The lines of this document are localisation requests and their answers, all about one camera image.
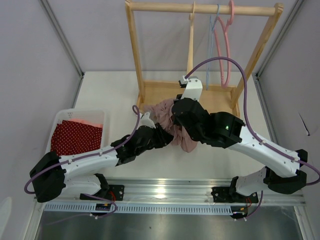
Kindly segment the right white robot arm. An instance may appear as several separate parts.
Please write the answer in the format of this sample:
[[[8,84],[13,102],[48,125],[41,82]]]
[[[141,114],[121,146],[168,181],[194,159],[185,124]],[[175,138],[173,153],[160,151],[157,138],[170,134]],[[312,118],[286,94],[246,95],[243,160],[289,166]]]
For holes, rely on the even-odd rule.
[[[171,112],[173,122],[184,127],[193,141],[242,153],[264,165],[257,172],[232,179],[228,189],[232,201],[239,202],[267,189],[289,195],[307,185],[307,174],[300,170],[297,151],[253,136],[248,125],[231,113],[208,113],[191,98],[177,100]]]

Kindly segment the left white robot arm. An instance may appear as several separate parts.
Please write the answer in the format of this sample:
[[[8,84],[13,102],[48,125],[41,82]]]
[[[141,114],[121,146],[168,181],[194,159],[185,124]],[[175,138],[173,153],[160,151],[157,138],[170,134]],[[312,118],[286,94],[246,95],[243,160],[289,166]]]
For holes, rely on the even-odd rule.
[[[166,147],[173,138],[159,124],[142,125],[98,150],[61,156],[48,152],[29,173],[32,194],[39,203],[58,197],[103,200],[108,196],[109,187],[99,169],[130,163],[145,151]]]

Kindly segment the pink skirt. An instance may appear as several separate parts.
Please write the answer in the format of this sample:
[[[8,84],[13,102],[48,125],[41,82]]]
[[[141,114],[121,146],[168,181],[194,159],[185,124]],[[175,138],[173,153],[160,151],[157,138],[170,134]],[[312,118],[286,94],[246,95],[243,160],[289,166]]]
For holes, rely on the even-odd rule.
[[[190,153],[197,147],[198,143],[191,139],[184,127],[174,124],[173,106],[174,99],[169,98],[156,105],[145,105],[143,110],[152,113],[156,123],[159,123],[167,133],[173,136],[171,145],[180,146],[183,151]]]

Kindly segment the beige plastic hanger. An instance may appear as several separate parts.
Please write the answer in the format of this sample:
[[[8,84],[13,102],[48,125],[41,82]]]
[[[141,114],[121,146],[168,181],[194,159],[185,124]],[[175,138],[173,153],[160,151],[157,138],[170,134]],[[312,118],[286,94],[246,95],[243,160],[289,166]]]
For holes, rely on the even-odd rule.
[[[193,2],[192,12],[189,14],[190,30],[189,30],[189,45],[188,45],[188,57],[187,57],[187,69],[189,73],[193,69],[194,64],[194,20],[195,20],[195,6],[196,2]]]

